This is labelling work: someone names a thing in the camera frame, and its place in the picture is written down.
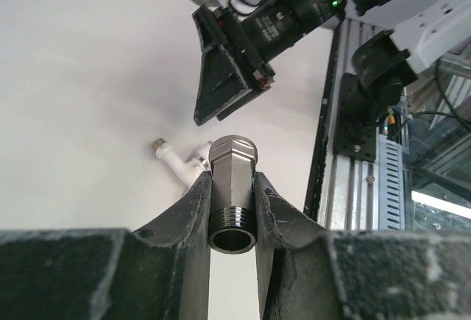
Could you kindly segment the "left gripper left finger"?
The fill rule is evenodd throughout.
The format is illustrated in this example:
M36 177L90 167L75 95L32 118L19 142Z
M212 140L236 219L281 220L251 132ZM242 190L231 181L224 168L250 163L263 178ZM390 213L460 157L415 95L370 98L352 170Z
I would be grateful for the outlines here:
M206 319L212 179L126 229L1 233L3 319Z

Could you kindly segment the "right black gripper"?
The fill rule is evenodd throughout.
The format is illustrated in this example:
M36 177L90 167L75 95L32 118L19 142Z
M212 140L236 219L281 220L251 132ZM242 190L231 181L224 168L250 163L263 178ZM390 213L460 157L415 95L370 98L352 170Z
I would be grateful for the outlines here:
M212 13L200 7L193 18L202 52L194 121L202 126L214 117L222 121L258 98L274 82L275 72L228 8ZM255 87L247 94L242 74Z

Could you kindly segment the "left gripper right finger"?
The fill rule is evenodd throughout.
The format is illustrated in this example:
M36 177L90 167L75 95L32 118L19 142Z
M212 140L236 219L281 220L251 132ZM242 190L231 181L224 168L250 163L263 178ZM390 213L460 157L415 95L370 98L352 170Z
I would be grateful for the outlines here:
M326 230L253 179L262 319L468 319L470 234Z

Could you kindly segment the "silver threaded pipe fitting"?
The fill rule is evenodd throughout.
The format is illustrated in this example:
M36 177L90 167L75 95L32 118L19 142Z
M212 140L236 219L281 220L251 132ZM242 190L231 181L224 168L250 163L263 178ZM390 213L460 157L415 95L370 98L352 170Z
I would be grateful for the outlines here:
M228 135L210 147L212 175L208 243L229 255L248 252L257 243L253 177L258 161L255 144Z

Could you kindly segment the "white plastic water faucet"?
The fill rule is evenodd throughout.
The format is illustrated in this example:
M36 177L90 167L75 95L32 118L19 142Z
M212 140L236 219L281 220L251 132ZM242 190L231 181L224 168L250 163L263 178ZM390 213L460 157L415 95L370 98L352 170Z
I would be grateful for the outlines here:
M210 170L209 151L212 144L213 141L208 141L198 146L187 160L183 160L173 146L163 138L158 138L152 143L152 150L156 158L162 160L189 189L201 173Z

